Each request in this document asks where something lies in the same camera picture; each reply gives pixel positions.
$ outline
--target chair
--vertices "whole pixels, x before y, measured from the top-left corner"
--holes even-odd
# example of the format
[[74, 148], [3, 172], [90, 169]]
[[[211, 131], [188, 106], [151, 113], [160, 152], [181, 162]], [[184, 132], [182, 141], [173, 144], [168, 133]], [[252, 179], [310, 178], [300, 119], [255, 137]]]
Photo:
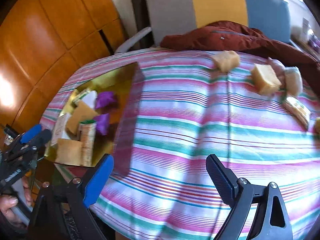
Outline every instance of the chair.
[[185, 34], [209, 23], [227, 20], [257, 28], [270, 39], [291, 43], [290, 14], [284, 0], [146, 0], [150, 25], [116, 51], [127, 52], [152, 32], [155, 46], [166, 35]]

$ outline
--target blue panel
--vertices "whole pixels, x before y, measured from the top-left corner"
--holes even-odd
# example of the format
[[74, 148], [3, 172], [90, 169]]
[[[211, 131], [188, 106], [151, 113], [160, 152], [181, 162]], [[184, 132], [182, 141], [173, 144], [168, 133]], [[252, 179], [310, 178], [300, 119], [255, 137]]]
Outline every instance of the blue panel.
[[268, 38], [289, 43], [290, 13], [283, 0], [246, 0], [249, 27], [261, 30]]

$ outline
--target blue gripper pad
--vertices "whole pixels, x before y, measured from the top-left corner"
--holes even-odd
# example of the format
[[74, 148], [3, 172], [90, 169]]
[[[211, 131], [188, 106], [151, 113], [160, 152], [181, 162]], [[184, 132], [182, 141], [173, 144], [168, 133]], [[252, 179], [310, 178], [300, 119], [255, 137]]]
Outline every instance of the blue gripper pad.
[[210, 154], [205, 162], [207, 172], [222, 201], [231, 208], [238, 194], [238, 178], [231, 169], [225, 168], [215, 154]]
[[40, 132], [41, 132], [41, 125], [37, 124], [21, 136], [20, 143], [21, 144], [28, 143], [34, 136], [36, 136]]
[[109, 154], [105, 154], [94, 168], [90, 168], [82, 177], [84, 187], [84, 205], [89, 208], [96, 203], [104, 185], [113, 170], [114, 160]]

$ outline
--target gray armrest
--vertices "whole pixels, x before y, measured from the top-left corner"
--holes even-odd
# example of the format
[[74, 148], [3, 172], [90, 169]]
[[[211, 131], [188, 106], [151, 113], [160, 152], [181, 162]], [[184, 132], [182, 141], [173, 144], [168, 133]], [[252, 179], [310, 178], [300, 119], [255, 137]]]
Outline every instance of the gray armrest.
[[125, 53], [127, 52], [134, 44], [136, 44], [138, 41], [140, 41], [144, 36], [146, 36], [148, 33], [152, 32], [151, 27], [146, 27], [136, 33], [133, 37], [126, 40], [123, 44], [120, 45], [120, 47], [116, 50], [116, 53]]
[[291, 46], [295, 47], [296, 49], [302, 51], [302, 49], [300, 49], [300, 47], [299, 47], [297, 44], [295, 44], [292, 40], [290, 40], [290, 43], [289, 43], [289, 44], [290, 44]]

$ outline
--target hand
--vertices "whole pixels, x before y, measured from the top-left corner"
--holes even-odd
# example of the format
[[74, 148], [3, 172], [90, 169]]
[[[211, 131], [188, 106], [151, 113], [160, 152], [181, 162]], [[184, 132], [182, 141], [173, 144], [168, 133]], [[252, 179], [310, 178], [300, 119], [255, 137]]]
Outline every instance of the hand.
[[[31, 190], [29, 189], [27, 177], [22, 178], [22, 184], [24, 188], [24, 196], [26, 198], [27, 205], [31, 206]], [[0, 210], [6, 219], [12, 224], [19, 224], [21, 220], [13, 213], [12, 207], [16, 206], [18, 199], [14, 196], [1, 195], [0, 196]]]

